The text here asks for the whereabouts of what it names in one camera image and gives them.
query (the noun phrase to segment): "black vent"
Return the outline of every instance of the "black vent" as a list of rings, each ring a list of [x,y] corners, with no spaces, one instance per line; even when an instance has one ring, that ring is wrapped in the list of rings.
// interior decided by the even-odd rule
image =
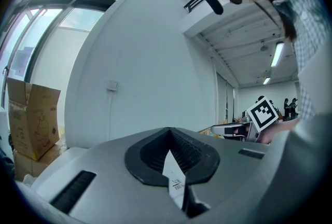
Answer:
[[[92,172],[81,171],[51,202],[51,205],[68,214],[74,207],[78,199],[88,188],[96,174]]]
[[[189,171],[201,159],[201,149],[179,135],[173,134],[171,130],[144,146],[140,156],[147,166],[162,173],[169,150],[171,150],[183,173]]]
[[[252,158],[255,158],[255,159],[262,159],[264,157],[264,153],[261,153],[261,152],[257,152],[257,151],[253,151],[253,150],[250,150],[250,149],[241,149],[239,151],[239,154],[242,154],[242,155],[245,155],[245,156],[248,156],[248,157],[252,157]]]
[[[168,186],[162,171],[169,150],[186,175],[187,184],[205,183],[218,168],[220,158],[213,147],[175,128],[164,128],[137,142],[127,150],[124,161],[129,172],[142,183]]]

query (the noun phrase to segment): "ceiling beam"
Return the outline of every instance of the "ceiling beam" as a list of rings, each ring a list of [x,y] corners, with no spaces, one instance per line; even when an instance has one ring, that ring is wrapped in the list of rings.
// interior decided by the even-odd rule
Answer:
[[[211,46],[213,46],[214,49],[227,49],[238,45],[244,46],[248,42],[267,41],[277,37],[281,37],[281,32],[271,24],[267,24],[265,27],[262,26],[261,29],[256,28],[255,30],[243,32],[239,35],[230,35],[230,37],[225,38],[218,45],[213,46],[213,44],[211,44]]]
[[[258,8],[256,5],[252,5],[248,8],[245,9],[245,11],[249,11],[250,9],[253,9],[253,11],[250,11],[250,15],[240,15],[240,18],[237,18],[233,22],[227,22],[225,19],[221,19],[218,23],[215,25],[211,26],[206,30],[206,32],[203,33],[204,38],[210,38],[214,37],[216,34],[220,32],[220,30],[228,30],[231,27],[237,26],[237,25],[242,25],[246,20],[252,20],[254,18],[257,18],[257,16],[261,16],[260,12],[257,11]]]
[[[224,28],[224,27],[220,26],[220,30],[216,30],[216,32],[218,32],[219,35],[207,36],[207,35],[203,34],[203,36],[204,36],[204,38],[208,39],[212,43],[212,45],[217,45],[225,37],[231,37],[234,34],[239,34],[243,31],[257,29],[260,26],[265,26],[266,23],[269,24],[269,23],[271,23],[271,21],[269,19],[262,19],[261,18],[258,21],[251,21],[250,24],[243,24],[241,27],[239,27],[235,30],[231,30],[231,28],[234,28],[235,25],[233,26],[232,23],[230,23],[230,25],[227,28]]]
[[[256,39],[252,40],[249,43],[248,42],[241,43],[241,41],[240,41],[240,43],[239,43],[239,41],[237,41],[237,45],[234,44],[234,43],[230,43],[230,44],[228,44],[226,46],[217,48],[216,51],[218,53],[221,53],[221,52],[225,52],[225,51],[229,51],[229,50],[233,51],[233,50],[235,50],[237,48],[248,48],[249,46],[252,46],[252,45],[260,45],[260,46],[262,46],[262,43],[261,43],[262,41],[264,42],[264,44],[271,44],[271,43],[273,43],[275,41],[284,39],[284,36],[281,36],[281,35],[268,36],[270,34],[271,34],[271,32],[268,32],[265,35],[259,35],[258,37],[256,37]]]
[[[229,0],[219,0],[219,2],[224,8],[224,13],[222,15],[217,15],[213,12],[209,4],[204,1],[184,17],[181,24],[181,32],[187,37],[193,38],[220,20],[252,5],[252,3],[235,5],[230,3]]]
[[[282,77],[282,78],[278,78],[278,79],[274,79],[274,80],[271,79],[270,82],[271,83],[269,83],[268,85],[274,85],[274,84],[284,83],[284,82],[294,82],[294,81],[290,77]],[[263,82],[245,83],[245,84],[241,84],[239,86],[239,88],[243,89],[243,88],[251,88],[251,87],[257,87],[257,86],[263,86]]]
[[[229,64],[229,62],[233,61],[233,60],[236,60],[238,61],[239,59],[241,58],[246,58],[248,59],[249,57],[251,56],[254,56],[254,57],[257,57],[258,54],[262,54],[262,51],[255,51],[255,52],[251,52],[251,53],[246,53],[246,54],[240,54],[239,56],[236,56],[236,57],[233,57],[231,59],[227,59],[225,60],[227,62],[227,64]]]

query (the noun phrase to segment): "ceiling light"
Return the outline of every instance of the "ceiling light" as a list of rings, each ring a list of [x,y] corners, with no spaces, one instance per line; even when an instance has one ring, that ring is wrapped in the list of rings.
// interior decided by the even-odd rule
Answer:
[[[270,81],[270,79],[271,79],[270,77],[267,77],[267,78],[265,79],[263,85],[266,85],[266,84]]]
[[[278,64],[282,49],[284,48],[284,43],[283,42],[279,42],[276,44],[276,48],[275,48],[275,54],[273,57],[273,61],[271,64],[271,67],[275,67],[276,64]]]

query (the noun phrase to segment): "plaid shirt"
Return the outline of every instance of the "plaid shirt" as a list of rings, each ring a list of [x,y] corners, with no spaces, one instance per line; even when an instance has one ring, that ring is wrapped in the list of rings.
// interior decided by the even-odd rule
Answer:
[[[290,18],[295,27],[297,36],[292,44],[300,72],[332,31],[328,10],[322,0],[274,0],[273,4],[278,11]],[[311,118],[315,111],[301,83],[300,92],[301,118]]]

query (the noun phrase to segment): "window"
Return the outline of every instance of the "window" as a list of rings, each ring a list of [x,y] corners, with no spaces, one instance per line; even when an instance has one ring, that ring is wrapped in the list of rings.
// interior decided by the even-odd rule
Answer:
[[[61,22],[60,27],[70,27],[73,29],[91,31],[104,12],[75,8]]]
[[[27,14],[24,14],[23,18],[18,21],[17,24],[14,25],[12,32],[10,31],[11,35],[9,36],[8,42],[3,46],[0,52],[0,85],[2,87],[2,83],[4,81],[4,74],[3,71],[5,67],[8,65],[10,55],[14,50],[15,44],[19,39],[20,35],[22,34],[23,30],[29,23],[29,18]]]
[[[31,9],[30,10],[32,16],[36,15],[38,11],[39,11],[39,9]]]
[[[61,9],[44,9],[31,24],[23,37],[14,59],[10,65],[8,76],[24,80],[26,67],[30,61],[34,48],[37,46],[44,31],[51,24],[54,18],[61,12]]]

